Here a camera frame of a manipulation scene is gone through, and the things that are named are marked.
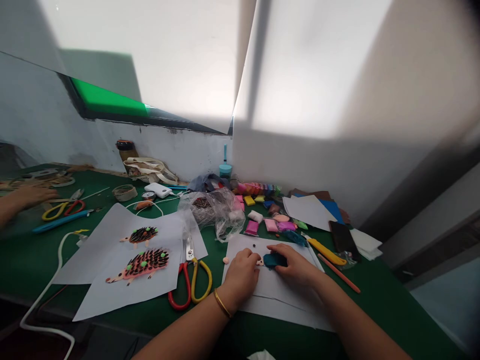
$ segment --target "clay hedgehog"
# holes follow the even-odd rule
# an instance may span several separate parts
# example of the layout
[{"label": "clay hedgehog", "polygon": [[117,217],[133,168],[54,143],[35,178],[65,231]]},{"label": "clay hedgehog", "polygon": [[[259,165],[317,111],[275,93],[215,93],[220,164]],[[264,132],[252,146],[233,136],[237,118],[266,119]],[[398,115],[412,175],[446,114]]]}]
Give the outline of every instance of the clay hedgehog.
[{"label": "clay hedgehog", "polygon": [[131,259],[126,267],[118,274],[117,277],[109,277],[105,281],[109,284],[115,283],[122,279],[128,279],[129,286],[132,281],[144,274],[150,274],[149,279],[157,270],[166,268],[169,264],[169,252],[166,249],[152,249],[147,252],[142,251],[133,259]]},{"label": "clay hedgehog", "polygon": [[138,243],[143,243],[145,242],[145,247],[149,247],[149,241],[151,238],[153,238],[157,233],[159,232],[159,229],[157,227],[142,227],[137,230],[133,230],[131,233],[130,237],[124,237],[120,242],[130,242],[133,244],[133,248],[137,248]]}]

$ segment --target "window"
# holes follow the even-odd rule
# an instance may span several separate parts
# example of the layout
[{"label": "window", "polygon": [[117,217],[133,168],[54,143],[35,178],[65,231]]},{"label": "window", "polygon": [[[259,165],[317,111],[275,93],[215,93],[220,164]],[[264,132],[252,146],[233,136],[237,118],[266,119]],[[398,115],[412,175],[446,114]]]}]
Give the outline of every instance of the window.
[{"label": "window", "polygon": [[[196,122],[162,111],[156,107],[132,100],[115,92],[89,84],[73,77],[58,74],[78,113],[84,119],[103,119],[113,122],[187,129],[207,133],[220,132]],[[228,134],[233,133],[233,122]]]}]

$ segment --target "bangle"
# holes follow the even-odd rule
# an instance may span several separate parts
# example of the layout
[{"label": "bangle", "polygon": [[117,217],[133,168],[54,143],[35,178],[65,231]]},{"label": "bangle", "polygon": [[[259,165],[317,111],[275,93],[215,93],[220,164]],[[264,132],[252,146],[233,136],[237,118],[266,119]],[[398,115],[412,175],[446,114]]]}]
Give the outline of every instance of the bangle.
[{"label": "bangle", "polygon": [[217,293],[217,289],[213,290],[213,294],[215,295],[216,302],[218,303],[218,305],[220,305],[220,307],[223,310],[223,312],[225,313],[225,315],[227,315],[230,319],[233,318],[233,316],[230,314],[230,312],[225,307],[222,300],[220,300],[219,294]]}]

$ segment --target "green tablecloth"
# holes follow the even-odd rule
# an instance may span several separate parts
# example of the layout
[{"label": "green tablecloth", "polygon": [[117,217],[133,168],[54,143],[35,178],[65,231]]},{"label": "green tablecloth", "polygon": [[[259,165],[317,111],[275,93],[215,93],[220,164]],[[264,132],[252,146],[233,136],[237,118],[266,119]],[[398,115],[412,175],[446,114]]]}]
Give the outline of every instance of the green tablecloth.
[{"label": "green tablecloth", "polygon": [[[49,167],[60,168],[58,165],[44,164],[24,169],[22,173]],[[11,174],[10,177],[13,178],[19,174]],[[128,205],[139,201],[145,185],[140,181],[131,181],[127,178],[94,171],[74,173],[73,177],[76,179],[76,183],[59,188],[60,196],[68,198],[79,188],[85,190],[84,195],[86,196],[110,186],[111,189],[85,201],[87,209],[103,207],[103,211],[92,213],[89,217],[77,219],[37,235],[32,234],[31,231],[44,223],[41,219],[43,210],[35,208],[19,214],[11,224],[1,230],[0,263],[3,276],[0,282],[0,296],[2,298],[31,304],[57,269],[57,249],[63,235],[78,229],[93,230],[116,202],[111,192],[113,188],[124,184],[133,184],[137,187],[139,196],[132,201],[123,203],[123,205]],[[167,215],[176,211],[177,204],[178,200],[172,200],[163,203],[161,208]],[[267,213],[261,205],[248,207],[246,212],[248,213],[250,210],[256,210],[263,215]],[[141,215],[145,218],[156,218],[159,216],[159,212],[156,208],[152,208],[143,211]],[[329,232],[311,229],[307,233],[333,250]],[[208,250],[208,256],[203,260],[213,274],[213,286],[218,287],[222,281],[224,268],[222,258],[226,254],[227,244],[215,241],[213,227],[203,229],[201,234]],[[265,226],[262,225],[259,235],[262,238],[276,239],[274,235],[267,233]],[[286,238],[280,238],[280,240],[288,241]],[[65,261],[76,252],[76,242],[76,237],[71,237],[65,242],[63,247]],[[193,267],[189,266],[188,268],[191,278]],[[397,281],[381,259],[374,261],[364,259],[362,263],[344,272],[361,289],[361,294],[350,289],[329,268],[326,268],[325,271],[414,359],[465,358],[465,355]],[[198,273],[198,294],[205,289],[206,285],[207,275],[201,270]],[[44,299],[60,288],[60,285],[52,286]],[[88,288],[89,285],[70,285],[46,308],[73,315]],[[186,294],[185,280],[181,276],[178,281],[178,289],[175,291],[177,302],[183,302]],[[91,321],[131,333],[154,336],[181,314],[170,307],[165,294],[97,316]],[[229,342],[245,356],[267,349],[277,360],[293,357],[298,359],[346,358],[340,339],[335,333],[246,312],[239,312],[232,319],[219,341]]]}]

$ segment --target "pencil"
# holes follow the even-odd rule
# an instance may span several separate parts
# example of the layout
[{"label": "pencil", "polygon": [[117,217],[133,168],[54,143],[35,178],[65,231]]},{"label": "pencil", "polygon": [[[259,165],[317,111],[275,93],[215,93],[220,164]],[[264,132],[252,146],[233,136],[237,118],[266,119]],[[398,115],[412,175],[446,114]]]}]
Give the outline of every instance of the pencil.
[{"label": "pencil", "polygon": [[351,282],[345,275],[343,275],[340,270],[338,270],[335,266],[333,266],[330,261],[325,259],[322,255],[317,254],[317,256],[330,268],[333,270],[335,274],[337,274],[340,279],[342,279],[346,284],[351,287],[356,293],[360,294],[360,289],[353,283]]}]

